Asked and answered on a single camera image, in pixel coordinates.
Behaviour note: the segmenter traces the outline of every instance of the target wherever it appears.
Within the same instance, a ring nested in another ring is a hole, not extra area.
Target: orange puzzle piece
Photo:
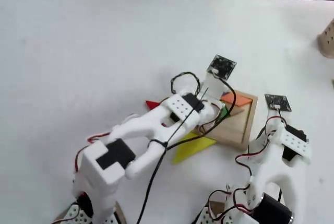
[[[221,100],[232,104],[233,98],[234,98],[233,93],[229,92],[229,93],[223,95],[221,97]],[[251,102],[252,102],[252,99],[247,98],[247,97],[243,97],[236,92],[235,105],[237,105],[238,107],[242,107],[243,105],[251,103]]]

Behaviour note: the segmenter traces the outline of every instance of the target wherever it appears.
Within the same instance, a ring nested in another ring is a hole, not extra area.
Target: yellow triangle piece
[[[187,134],[182,140],[189,139],[198,136],[194,133]],[[197,152],[200,152],[209,146],[215,144],[216,141],[213,139],[209,139],[207,137],[202,137],[200,139],[193,140],[192,142],[187,142],[178,146],[176,153],[174,155],[174,159],[172,161],[173,164],[177,164],[181,161],[184,161],[188,157],[194,155]]]

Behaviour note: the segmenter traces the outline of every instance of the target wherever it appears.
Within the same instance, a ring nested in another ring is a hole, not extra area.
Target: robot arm
[[[212,121],[217,116],[211,105],[212,99],[205,100],[199,101],[189,92],[175,94],[145,115],[131,116],[115,126],[107,141],[96,141],[84,149],[80,169],[75,174],[73,194],[76,198],[82,193],[89,197],[91,209],[85,212],[91,213],[94,224],[103,223],[113,213],[114,194],[124,176],[133,179],[156,162],[166,146],[176,143],[197,125]],[[166,118],[174,121],[169,127],[162,125]],[[144,154],[135,157],[123,140],[142,136],[151,142]]]
[[[236,224],[304,223],[305,175],[311,162],[311,148],[303,132],[284,125],[280,119],[278,121],[278,124],[267,128],[268,133],[273,129],[276,131],[269,135],[270,143],[264,152],[249,158],[253,163],[253,175],[247,190],[235,186],[231,195],[226,198],[224,209],[235,206],[237,202],[247,206],[250,212],[232,209],[219,223],[227,224],[231,223],[231,220]],[[267,136],[263,133],[251,142],[249,149],[259,150],[258,147],[263,147],[266,141]],[[265,193],[269,183],[275,183],[281,188],[284,205]]]

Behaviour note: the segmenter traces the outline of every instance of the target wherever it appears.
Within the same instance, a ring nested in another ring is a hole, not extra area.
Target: red triangle piece
[[[152,109],[156,108],[157,106],[159,106],[160,103],[159,103],[159,102],[155,102],[155,101],[147,100],[147,101],[146,101],[146,105],[148,106],[148,108],[149,108],[150,110],[152,110]]]

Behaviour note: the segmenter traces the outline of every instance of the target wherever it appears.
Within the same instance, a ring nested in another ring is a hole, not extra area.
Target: white table
[[[204,78],[220,54],[237,61],[232,87],[259,96],[252,137],[267,116],[263,94],[288,96],[291,123],[313,149],[305,223],[332,223],[334,60],[315,39],[333,14],[326,1],[0,0],[2,221],[49,223],[74,200],[73,160],[85,137],[145,113],[144,100],[168,96],[184,70]],[[137,154],[146,147],[128,143]],[[177,166],[174,152],[142,223],[190,223],[211,191],[247,179],[229,147]],[[152,170],[118,191],[129,224]]]

